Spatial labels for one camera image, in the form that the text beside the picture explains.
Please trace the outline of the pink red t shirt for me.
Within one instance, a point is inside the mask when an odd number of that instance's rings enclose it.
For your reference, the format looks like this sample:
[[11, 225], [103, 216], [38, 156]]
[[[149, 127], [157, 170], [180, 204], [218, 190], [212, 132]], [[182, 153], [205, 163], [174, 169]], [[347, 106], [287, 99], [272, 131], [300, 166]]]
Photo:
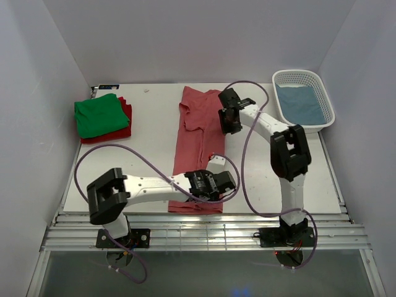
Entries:
[[206, 169], [212, 153], [225, 153], [218, 110], [219, 90], [201, 92], [185, 86], [179, 103], [179, 129], [173, 174]]

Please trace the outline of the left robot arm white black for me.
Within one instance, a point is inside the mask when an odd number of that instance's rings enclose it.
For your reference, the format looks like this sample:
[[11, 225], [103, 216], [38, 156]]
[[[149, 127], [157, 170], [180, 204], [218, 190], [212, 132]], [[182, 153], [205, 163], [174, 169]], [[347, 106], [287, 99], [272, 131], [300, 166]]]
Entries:
[[87, 186], [90, 223], [103, 226], [114, 239], [130, 233], [123, 210], [148, 202], [185, 202], [192, 197], [218, 202], [237, 187], [229, 171], [189, 171], [169, 177], [138, 177], [113, 168]]

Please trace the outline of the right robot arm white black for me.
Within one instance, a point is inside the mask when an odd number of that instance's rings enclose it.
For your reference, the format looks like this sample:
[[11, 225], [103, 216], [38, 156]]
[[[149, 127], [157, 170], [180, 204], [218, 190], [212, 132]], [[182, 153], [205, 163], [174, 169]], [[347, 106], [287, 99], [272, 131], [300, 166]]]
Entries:
[[313, 247], [314, 229], [308, 225], [304, 211], [304, 181], [312, 158], [302, 126], [289, 126], [259, 108], [250, 98], [241, 99], [228, 88], [219, 94], [222, 108], [220, 124], [225, 134], [239, 132], [248, 126], [270, 145], [270, 165], [281, 186], [282, 210], [277, 217], [279, 226], [261, 228], [254, 233], [261, 247]]

